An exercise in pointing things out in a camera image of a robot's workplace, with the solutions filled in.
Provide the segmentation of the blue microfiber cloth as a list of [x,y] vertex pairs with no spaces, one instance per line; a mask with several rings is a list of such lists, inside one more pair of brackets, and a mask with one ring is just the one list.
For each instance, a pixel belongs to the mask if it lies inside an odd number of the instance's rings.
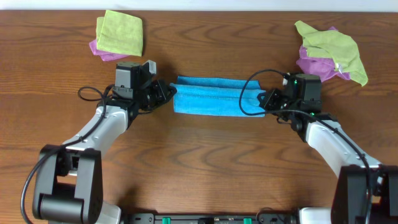
[[171,84],[177,89],[174,95],[176,113],[246,117],[254,113],[263,117],[258,94],[264,93],[257,80],[246,82],[228,78],[201,78],[179,76]]

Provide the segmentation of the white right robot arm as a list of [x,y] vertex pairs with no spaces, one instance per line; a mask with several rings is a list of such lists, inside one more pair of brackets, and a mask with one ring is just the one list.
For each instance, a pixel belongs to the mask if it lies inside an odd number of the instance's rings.
[[257,96],[259,106],[290,124],[338,178],[331,208],[303,208],[300,223],[397,223],[397,166],[364,152],[338,120],[322,112],[318,76],[284,75],[283,89]]

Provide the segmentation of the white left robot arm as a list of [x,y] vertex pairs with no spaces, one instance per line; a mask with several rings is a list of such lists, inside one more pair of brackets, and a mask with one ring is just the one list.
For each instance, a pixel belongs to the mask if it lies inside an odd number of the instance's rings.
[[168,103],[176,89],[156,79],[156,63],[119,62],[115,82],[94,99],[94,116],[61,145],[48,144],[28,176],[32,214],[49,223],[120,223],[121,209],[103,199],[102,158],[140,115]]

